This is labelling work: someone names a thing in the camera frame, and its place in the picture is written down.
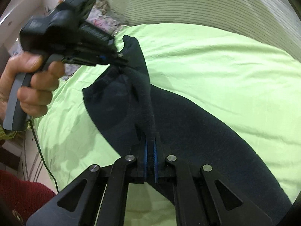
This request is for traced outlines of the person's left hand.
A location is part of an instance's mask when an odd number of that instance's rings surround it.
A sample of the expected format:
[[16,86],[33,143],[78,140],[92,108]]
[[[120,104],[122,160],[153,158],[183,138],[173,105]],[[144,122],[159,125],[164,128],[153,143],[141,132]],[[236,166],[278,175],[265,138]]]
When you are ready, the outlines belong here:
[[37,70],[43,63],[40,55],[25,52],[11,57],[1,75],[1,122],[4,121],[9,94],[18,73],[34,73],[29,87],[21,87],[17,98],[25,113],[32,117],[42,117],[47,113],[47,105],[52,101],[52,93],[59,86],[64,75],[61,61],[52,62],[46,71]]

